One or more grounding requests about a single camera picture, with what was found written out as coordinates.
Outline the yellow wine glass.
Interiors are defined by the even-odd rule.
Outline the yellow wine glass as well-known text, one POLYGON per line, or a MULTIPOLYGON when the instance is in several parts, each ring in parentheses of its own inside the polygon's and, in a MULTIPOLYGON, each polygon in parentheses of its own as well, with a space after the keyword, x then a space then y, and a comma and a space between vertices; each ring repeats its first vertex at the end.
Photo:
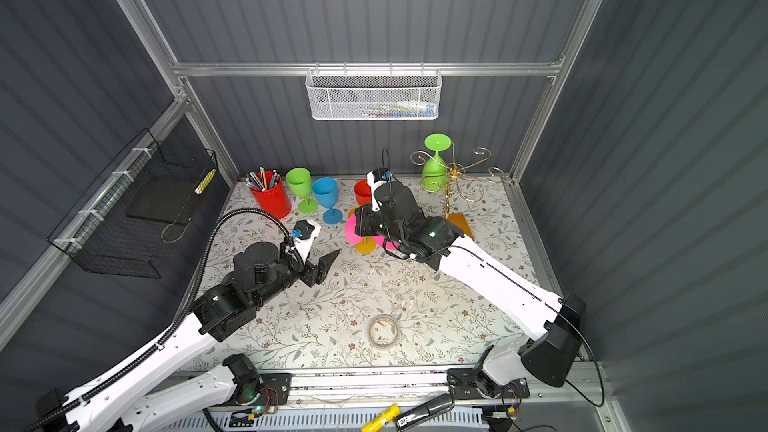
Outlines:
POLYGON ((348 213, 347 223, 345 226, 345 237, 349 244, 353 245, 355 250, 361 254, 366 255, 372 253, 376 248, 376 243, 371 237, 362 237, 356 232, 357 209, 354 208, 348 213))

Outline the pink wine glass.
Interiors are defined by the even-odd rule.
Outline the pink wine glass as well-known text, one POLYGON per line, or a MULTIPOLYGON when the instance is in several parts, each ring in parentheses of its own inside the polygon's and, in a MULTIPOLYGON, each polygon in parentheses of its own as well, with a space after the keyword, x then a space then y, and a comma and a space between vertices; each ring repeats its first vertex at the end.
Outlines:
POLYGON ((356 233, 357 219, 355 216, 356 209, 353 209, 348 213, 347 223, 345 226, 345 237, 348 243, 352 244, 360 254, 368 254, 374 250, 375 246, 385 248, 387 251, 396 251, 396 245, 392 242, 384 243, 384 238, 381 236, 362 237, 356 233))

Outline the red wine glass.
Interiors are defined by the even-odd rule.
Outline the red wine glass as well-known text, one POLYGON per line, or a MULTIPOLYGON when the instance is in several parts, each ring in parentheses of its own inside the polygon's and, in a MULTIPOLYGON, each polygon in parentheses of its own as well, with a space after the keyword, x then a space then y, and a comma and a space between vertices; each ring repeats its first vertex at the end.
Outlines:
POLYGON ((371 187, 366 180, 358 181, 353 188, 356 202, 359 206, 372 203, 371 187))

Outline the green wine glass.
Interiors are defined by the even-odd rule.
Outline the green wine glass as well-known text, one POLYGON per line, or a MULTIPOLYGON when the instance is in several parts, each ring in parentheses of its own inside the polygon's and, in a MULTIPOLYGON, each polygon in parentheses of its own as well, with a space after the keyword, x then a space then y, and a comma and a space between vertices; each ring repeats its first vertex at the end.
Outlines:
POLYGON ((312 214, 317 211, 318 203, 312 198, 312 178, 308 169, 296 167, 285 175, 290 190, 299 199, 298 209, 301 214, 312 214))
POLYGON ((447 167, 440 153, 452 145, 451 139, 442 133, 433 133, 424 140, 427 158, 422 169, 422 187, 428 192, 437 192, 447 184, 447 167))

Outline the gold rack with orange base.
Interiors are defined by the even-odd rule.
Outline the gold rack with orange base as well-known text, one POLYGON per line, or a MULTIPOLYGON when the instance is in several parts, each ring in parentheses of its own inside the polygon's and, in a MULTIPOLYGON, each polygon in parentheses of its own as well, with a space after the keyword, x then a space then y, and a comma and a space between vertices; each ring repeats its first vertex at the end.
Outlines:
MULTIPOLYGON (((463 213, 452 211, 451 200, 454 195, 458 195, 468 203, 482 202, 484 200, 484 192, 478 185, 473 185, 471 189, 464 190, 462 188, 461 181, 474 181, 477 183, 486 183, 492 185, 502 185, 511 181, 509 173, 496 166, 491 166, 488 168, 488 178, 472 176, 469 173, 471 169, 480 165, 484 165, 493 156, 489 149, 482 146, 474 147, 472 149, 472 153, 478 156, 479 159, 469 165, 460 164, 456 160, 455 146, 452 141, 451 147, 445 152, 440 153, 441 157, 445 160, 447 167, 448 181, 446 186, 437 192, 428 192, 422 187, 422 171, 420 180, 420 188, 424 192, 432 195, 442 195, 443 218, 450 222, 452 225, 458 227, 470 239, 473 239, 474 235, 471 232, 469 222, 463 213)), ((428 152, 426 147, 425 150, 414 151, 410 156, 410 161, 412 164, 420 166, 423 169, 423 164, 425 163, 427 154, 428 152)))

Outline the blue wine glass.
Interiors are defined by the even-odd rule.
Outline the blue wine glass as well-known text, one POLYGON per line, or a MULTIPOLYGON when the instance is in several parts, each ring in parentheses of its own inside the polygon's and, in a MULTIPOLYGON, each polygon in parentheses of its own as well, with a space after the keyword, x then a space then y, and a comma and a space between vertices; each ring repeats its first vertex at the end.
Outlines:
POLYGON ((337 181, 331 177, 319 178, 313 183, 312 192, 317 202, 325 208, 323 221, 328 225, 339 224, 343 214, 336 208, 339 195, 337 181))

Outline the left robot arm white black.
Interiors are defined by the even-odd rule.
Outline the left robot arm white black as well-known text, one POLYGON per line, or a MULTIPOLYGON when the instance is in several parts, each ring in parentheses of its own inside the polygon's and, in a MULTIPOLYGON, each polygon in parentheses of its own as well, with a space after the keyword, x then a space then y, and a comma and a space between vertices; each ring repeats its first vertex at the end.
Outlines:
POLYGON ((288 228, 272 214, 252 207, 225 214, 220 223, 244 214, 264 217, 282 233, 280 244, 256 242, 234 258, 235 269, 219 284, 199 290, 207 265, 200 261, 189 294, 170 325, 119 364, 65 394, 51 391, 37 402, 31 431, 155 431, 193 412, 234 404, 265 410, 279 402, 244 354, 234 354, 184 383, 155 388, 185 362, 255 320, 275 296, 301 281, 320 285, 336 252, 312 261, 321 226, 303 219, 288 228))

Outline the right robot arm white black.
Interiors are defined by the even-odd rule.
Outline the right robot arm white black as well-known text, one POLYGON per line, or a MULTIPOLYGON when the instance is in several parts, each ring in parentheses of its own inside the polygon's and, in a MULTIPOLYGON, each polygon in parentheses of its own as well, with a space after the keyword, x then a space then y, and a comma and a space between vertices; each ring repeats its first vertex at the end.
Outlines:
POLYGON ((522 336, 488 347, 475 366, 474 383, 495 398, 512 381, 533 377, 561 387, 580 349, 588 349, 581 329, 585 302, 562 297, 521 277, 492 257, 460 227, 428 216, 409 187, 386 168, 366 176, 370 203, 355 213, 355 232, 381 239, 388 255, 425 264, 473 289, 509 316, 522 336))

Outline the floral table mat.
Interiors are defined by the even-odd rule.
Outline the floral table mat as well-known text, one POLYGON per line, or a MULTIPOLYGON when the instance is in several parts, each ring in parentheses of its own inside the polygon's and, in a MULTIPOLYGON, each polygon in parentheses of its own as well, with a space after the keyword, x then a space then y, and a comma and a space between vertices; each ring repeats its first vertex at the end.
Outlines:
MULTIPOLYGON (((468 203, 458 195, 453 212, 463 213, 474 240, 495 259, 523 278, 538 284, 518 221, 506 189, 478 185, 482 202, 468 203)), ((255 320, 224 342, 202 352, 177 369, 202 372, 226 357, 244 353, 260 369, 339 368, 474 363, 490 345, 522 336, 522 330, 504 312, 477 292, 426 265, 399 261, 376 247, 361 255, 345 238, 344 224, 322 225, 325 211, 311 216, 294 210, 282 219, 286 227, 311 217, 322 230, 314 241, 312 257, 336 249, 341 252, 326 281, 307 287, 300 281, 268 302, 255 320), (400 340, 391 349, 374 348, 368 340, 371 319, 394 317, 400 340)), ((268 219, 244 214, 218 231, 200 291, 217 285, 232 272, 233 257, 254 242, 279 244, 283 236, 268 219)))

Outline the red pencil cup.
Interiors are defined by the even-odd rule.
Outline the red pencil cup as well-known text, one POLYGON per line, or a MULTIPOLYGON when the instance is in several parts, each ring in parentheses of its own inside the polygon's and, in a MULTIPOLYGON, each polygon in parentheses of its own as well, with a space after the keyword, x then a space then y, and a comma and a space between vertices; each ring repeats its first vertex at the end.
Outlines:
POLYGON ((291 203, 285 192, 282 177, 275 170, 260 168, 249 172, 246 182, 259 207, 278 219, 291 212, 291 203))

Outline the clear tape roll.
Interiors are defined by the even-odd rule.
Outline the clear tape roll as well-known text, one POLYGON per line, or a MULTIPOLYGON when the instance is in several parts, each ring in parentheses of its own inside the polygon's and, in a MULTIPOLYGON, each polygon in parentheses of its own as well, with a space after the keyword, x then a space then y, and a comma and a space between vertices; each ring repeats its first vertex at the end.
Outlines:
POLYGON ((391 349, 398 344, 400 336, 398 322, 390 315, 378 315, 369 322, 367 337, 374 348, 391 349))

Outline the yellow marker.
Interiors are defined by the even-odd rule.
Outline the yellow marker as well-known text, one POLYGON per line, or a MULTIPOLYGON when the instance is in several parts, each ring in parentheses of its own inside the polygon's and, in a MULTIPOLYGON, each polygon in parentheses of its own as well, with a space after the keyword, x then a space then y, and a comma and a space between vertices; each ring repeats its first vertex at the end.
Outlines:
POLYGON ((401 414, 397 404, 393 404, 387 410, 376 416, 361 428, 361 432, 379 432, 385 425, 393 423, 401 414))

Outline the black handheld device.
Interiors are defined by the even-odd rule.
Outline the black handheld device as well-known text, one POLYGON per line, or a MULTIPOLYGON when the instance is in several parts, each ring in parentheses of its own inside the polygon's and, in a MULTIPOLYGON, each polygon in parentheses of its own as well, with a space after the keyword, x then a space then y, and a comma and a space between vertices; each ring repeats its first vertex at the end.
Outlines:
POLYGON ((436 396, 427 402, 402 412, 394 421, 397 431, 408 431, 434 417, 451 411, 455 406, 449 393, 436 396))

